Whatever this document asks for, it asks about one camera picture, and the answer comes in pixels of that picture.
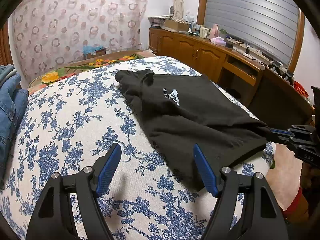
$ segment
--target black sweatshirt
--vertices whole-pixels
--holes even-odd
[[[266,147],[267,125],[232,103],[204,75],[160,75],[146,69],[121,70],[115,78],[151,144],[194,189],[203,187],[193,160],[196,143],[219,179],[221,167],[233,167]]]

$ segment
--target pink curtain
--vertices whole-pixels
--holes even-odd
[[[16,53],[26,79],[83,59],[83,46],[107,53],[139,49],[147,0],[23,0],[13,13]]]

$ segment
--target white fabric with blue flowers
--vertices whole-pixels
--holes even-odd
[[[49,176],[74,174],[92,165],[117,142],[122,158],[109,190],[98,199],[114,239],[199,239],[216,199],[205,189],[183,186],[161,154],[154,151],[131,108],[117,89],[118,70],[150,68],[154,73],[200,75],[169,57],[151,57],[100,67],[54,83],[29,97],[12,146],[0,192],[0,210],[12,229],[25,239],[36,201]],[[254,117],[237,100],[220,91]],[[267,174],[275,144],[235,170],[245,175]],[[74,219],[86,239],[76,195]],[[243,195],[232,225],[241,216]]]

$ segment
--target window blind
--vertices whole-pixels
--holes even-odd
[[[207,0],[204,25],[225,29],[288,64],[298,7],[293,0]]]

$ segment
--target white logo on shirt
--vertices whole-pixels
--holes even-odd
[[[171,94],[168,94],[167,89],[164,88],[163,93],[165,98],[171,99],[172,101],[176,102],[178,106],[180,106],[177,90],[174,89]]]

